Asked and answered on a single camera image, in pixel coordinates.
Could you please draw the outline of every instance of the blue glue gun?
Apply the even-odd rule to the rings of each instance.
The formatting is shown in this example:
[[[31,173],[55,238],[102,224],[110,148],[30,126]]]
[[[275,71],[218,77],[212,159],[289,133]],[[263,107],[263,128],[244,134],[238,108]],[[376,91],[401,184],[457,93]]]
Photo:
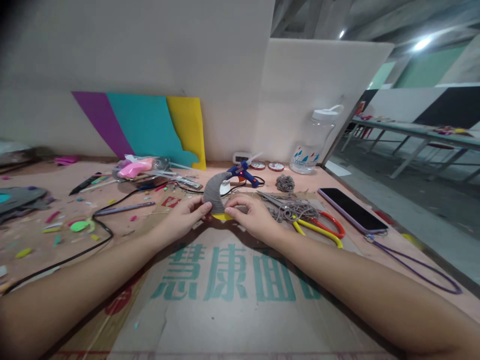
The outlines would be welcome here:
[[[232,166],[227,170],[228,173],[231,173],[229,179],[238,176],[239,178],[245,178],[249,182],[251,182],[252,188],[259,187],[259,181],[250,174],[247,169],[249,168],[249,164],[244,160],[239,165]]]

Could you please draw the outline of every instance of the yellow foam sheet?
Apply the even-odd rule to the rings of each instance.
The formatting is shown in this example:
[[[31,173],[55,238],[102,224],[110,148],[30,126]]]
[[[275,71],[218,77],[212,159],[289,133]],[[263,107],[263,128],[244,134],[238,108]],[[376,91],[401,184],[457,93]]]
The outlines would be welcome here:
[[[181,147],[198,156],[198,162],[191,165],[194,169],[206,170],[204,125],[202,109],[198,97],[167,96],[166,103],[171,122],[180,138]]]

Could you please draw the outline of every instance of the ceiling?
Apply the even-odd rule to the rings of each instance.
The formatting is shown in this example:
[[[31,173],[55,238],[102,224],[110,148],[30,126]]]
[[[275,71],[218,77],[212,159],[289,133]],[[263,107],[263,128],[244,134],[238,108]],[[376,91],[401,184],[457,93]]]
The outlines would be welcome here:
[[[276,0],[272,38],[394,43],[401,56],[422,39],[429,49],[480,34],[480,0]]]

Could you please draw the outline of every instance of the hand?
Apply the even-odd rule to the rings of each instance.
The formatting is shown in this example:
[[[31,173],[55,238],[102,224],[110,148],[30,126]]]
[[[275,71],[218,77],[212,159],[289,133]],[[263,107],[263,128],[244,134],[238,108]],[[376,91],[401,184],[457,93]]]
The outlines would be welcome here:
[[[234,208],[237,205],[246,206],[245,214]],[[270,215],[267,207],[258,199],[244,194],[232,196],[225,204],[225,212],[240,223],[252,236],[265,242],[273,230],[282,230],[282,226]]]
[[[205,220],[212,208],[211,202],[204,202],[203,196],[184,198],[173,211],[150,232],[154,242],[161,240],[162,248],[185,236],[200,219]]]

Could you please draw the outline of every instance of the work table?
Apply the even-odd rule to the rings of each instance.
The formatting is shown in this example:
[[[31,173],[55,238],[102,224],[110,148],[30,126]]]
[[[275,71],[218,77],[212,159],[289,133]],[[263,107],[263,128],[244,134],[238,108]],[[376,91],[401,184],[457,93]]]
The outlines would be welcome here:
[[[130,183],[115,183],[100,187],[91,192],[68,196],[68,193],[85,179],[96,172],[109,173],[114,165],[114,161],[99,162],[94,160],[83,160],[70,166],[57,166],[53,162],[43,161],[6,174],[11,177],[9,180],[0,180],[0,186],[2,188],[28,186],[41,187],[49,190],[51,195],[56,199],[50,204],[50,209],[41,211],[36,210],[23,218],[8,221],[0,227],[0,265],[7,266],[7,279],[21,279],[22,277],[64,260],[95,245],[95,241],[90,238],[90,234],[76,235],[65,225],[60,232],[43,234],[42,229],[46,226],[45,220],[55,211],[60,211],[60,216],[64,217],[62,219],[57,217],[53,222],[64,222],[64,224],[66,224],[75,217],[89,217],[94,211],[106,206],[110,200],[119,200],[134,190],[134,186]],[[231,165],[230,162],[208,162],[207,170],[198,171],[199,178],[196,180],[205,185],[213,175],[224,172],[226,169],[230,168]],[[480,322],[480,300],[473,296],[469,291],[462,287],[464,291],[463,294],[454,295],[430,286],[380,249],[367,242],[361,233],[359,233],[345,218],[341,216],[340,213],[318,195],[318,188],[338,188],[357,203],[361,204],[364,208],[371,211],[371,209],[369,209],[353,193],[342,186],[342,184],[323,169],[319,167],[316,168],[315,174],[312,175],[296,174],[288,168],[283,172],[274,172],[268,168],[261,171],[251,169],[250,172],[252,175],[259,176],[265,180],[265,185],[261,190],[266,193],[278,192],[275,186],[275,180],[279,175],[291,175],[295,181],[295,192],[315,193],[316,198],[324,206],[326,211],[342,223],[346,235],[364,257],[414,279],[463,310],[477,322]],[[178,194],[183,193],[179,188],[175,191]],[[245,186],[240,188],[239,191],[254,192],[256,189]],[[155,201],[159,204],[165,194],[163,190],[155,191],[152,189],[148,195],[145,195],[144,193],[133,195],[118,206],[123,207],[141,203],[145,201],[144,197],[146,196],[151,197],[149,201]],[[114,237],[107,245],[100,247],[100,249],[96,249],[85,256],[91,256],[97,251],[103,251],[105,248],[115,246],[118,243],[135,237],[136,233],[148,218],[147,215],[152,213],[154,209],[155,206],[144,207],[100,218],[102,222],[113,230]],[[137,216],[137,219],[135,221],[130,221],[131,217],[134,215]],[[98,225],[96,226],[94,233],[100,237],[100,240],[104,240],[107,236],[107,233]],[[62,243],[53,247],[55,237],[58,234],[62,235]],[[377,238],[382,244],[439,269],[433,261],[395,229],[390,228],[387,235]],[[25,248],[32,248],[32,253],[24,258],[16,259],[15,254]],[[424,269],[422,266],[414,266],[414,268],[427,278],[444,284],[445,286],[450,286],[445,280],[435,275],[430,270]]]

